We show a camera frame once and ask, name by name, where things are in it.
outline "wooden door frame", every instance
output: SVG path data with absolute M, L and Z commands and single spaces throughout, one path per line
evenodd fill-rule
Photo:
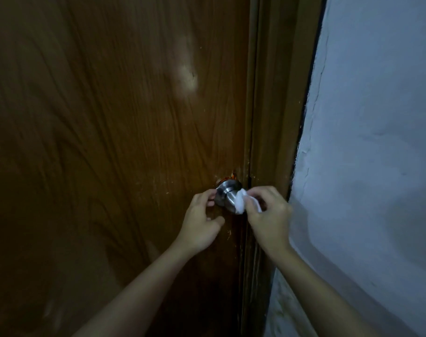
M 249 188 L 271 185 L 289 198 L 325 1 L 250 0 L 243 168 Z M 261 337 L 275 268 L 244 227 L 240 334 Z

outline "door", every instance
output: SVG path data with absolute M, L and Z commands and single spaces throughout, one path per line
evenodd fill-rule
M 246 175 L 248 23 L 249 0 L 0 0 L 0 336 L 69 336 Z M 237 333 L 242 228 L 149 335 Z

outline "white cloth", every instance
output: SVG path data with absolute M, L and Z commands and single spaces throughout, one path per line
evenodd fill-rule
M 244 197 L 248 196 L 250 197 L 254 203 L 255 203 L 255 207 L 258 210 L 259 213 L 261 213 L 261 207 L 260 204 L 258 203 L 258 200 L 252 196 L 247 195 L 247 192 L 244 189 L 241 189 L 235 197 L 235 210 L 237 214 L 243 214 L 244 211 L 246 210 L 246 207 L 244 206 Z

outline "hand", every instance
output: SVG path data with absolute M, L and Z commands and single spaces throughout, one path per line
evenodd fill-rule
M 225 220 L 222 216 L 210 220 L 205 215 L 205 207 L 214 206 L 215 195 L 216 189 L 194 195 L 185 214 L 176 242 L 187 249 L 192 256 L 210 246 L 224 225 Z
M 255 187 L 247 193 L 262 198 L 266 203 L 267 210 L 259 213 L 253 200 L 244 197 L 247 217 L 256 240 L 266 254 L 275 260 L 291 249 L 288 232 L 292 208 L 274 187 Z

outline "metal door knob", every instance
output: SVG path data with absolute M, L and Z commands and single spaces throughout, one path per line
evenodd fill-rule
M 229 179 L 221 182 L 216 187 L 217 192 L 214 199 L 215 203 L 218 206 L 226 207 L 227 210 L 236 214 L 235 197 L 236 193 L 241 190 L 241 188 L 241 182 L 238 180 Z

